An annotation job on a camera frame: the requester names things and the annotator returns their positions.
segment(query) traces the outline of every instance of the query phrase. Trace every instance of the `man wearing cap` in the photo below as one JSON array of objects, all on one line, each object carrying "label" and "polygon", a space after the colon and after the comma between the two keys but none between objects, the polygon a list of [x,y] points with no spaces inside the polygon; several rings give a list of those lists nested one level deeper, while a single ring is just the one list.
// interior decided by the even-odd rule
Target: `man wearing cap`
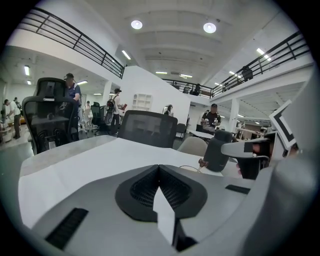
[{"label": "man wearing cap", "polygon": [[75,108],[75,117],[72,122],[72,127],[75,128],[78,131],[78,112],[79,112],[79,106],[80,106],[80,99],[81,99],[81,90],[77,83],[74,81],[74,75],[71,73],[68,73],[65,75],[65,85],[68,89],[68,95],[70,99],[74,99],[76,101],[76,108]]},{"label": "man wearing cap", "polygon": [[111,100],[114,100],[114,102],[115,102],[115,109],[114,109],[113,117],[112,117],[112,121],[111,121],[111,127],[113,130],[113,133],[115,133],[115,134],[117,134],[117,132],[118,132],[118,127],[119,127],[119,123],[120,123],[120,111],[119,111],[118,105],[120,105],[119,94],[121,92],[122,92],[122,90],[120,90],[119,88],[116,88],[114,90],[114,96],[111,97]]},{"label": "man wearing cap", "polygon": [[207,110],[201,119],[203,125],[203,131],[207,133],[213,133],[216,130],[216,126],[221,124],[221,117],[218,114],[217,104],[211,105],[211,110]]}]

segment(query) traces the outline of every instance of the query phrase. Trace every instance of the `black t-shirt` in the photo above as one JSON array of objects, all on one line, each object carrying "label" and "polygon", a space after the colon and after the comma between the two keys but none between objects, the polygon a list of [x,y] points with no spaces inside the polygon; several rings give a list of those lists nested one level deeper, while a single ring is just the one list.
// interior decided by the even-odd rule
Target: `black t-shirt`
[{"label": "black t-shirt", "polygon": [[218,113],[211,113],[211,111],[209,112],[205,112],[202,116],[202,119],[208,119],[209,120],[209,125],[211,127],[215,127],[215,119],[218,120],[218,123],[221,123],[221,117]]}]

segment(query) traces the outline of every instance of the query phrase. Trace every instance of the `beige chair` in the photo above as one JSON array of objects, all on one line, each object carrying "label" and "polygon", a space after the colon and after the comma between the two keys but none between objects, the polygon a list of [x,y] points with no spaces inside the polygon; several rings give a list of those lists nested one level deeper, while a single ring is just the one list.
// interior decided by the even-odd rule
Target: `beige chair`
[{"label": "beige chair", "polygon": [[178,151],[190,155],[203,157],[207,150],[207,143],[198,137],[188,137],[178,148]]}]

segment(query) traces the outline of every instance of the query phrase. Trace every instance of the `black slot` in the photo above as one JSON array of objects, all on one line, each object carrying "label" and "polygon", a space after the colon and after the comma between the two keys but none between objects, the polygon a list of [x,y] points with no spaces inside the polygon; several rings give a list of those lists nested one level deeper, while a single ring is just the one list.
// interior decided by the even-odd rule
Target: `black slot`
[{"label": "black slot", "polygon": [[242,187],[242,186],[236,186],[236,185],[228,185],[225,188],[227,190],[232,190],[232,191],[239,192],[239,193],[246,194],[246,195],[248,195],[249,192],[250,192],[250,188]]},{"label": "black slot", "polygon": [[63,250],[87,214],[88,211],[85,209],[74,208],[45,240]]}]

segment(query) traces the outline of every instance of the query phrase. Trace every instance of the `dark blue shirt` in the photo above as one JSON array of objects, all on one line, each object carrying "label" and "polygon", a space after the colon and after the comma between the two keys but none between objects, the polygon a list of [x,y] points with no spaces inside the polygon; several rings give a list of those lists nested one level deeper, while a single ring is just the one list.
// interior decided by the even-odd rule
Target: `dark blue shirt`
[{"label": "dark blue shirt", "polygon": [[[76,96],[76,94],[80,94],[80,96],[81,96],[81,91],[80,91],[79,85],[73,83],[73,85],[70,88],[68,88],[68,93],[69,93],[70,99],[73,99]],[[79,100],[76,101],[76,106],[77,106],[77,108],[79,107]]]}]

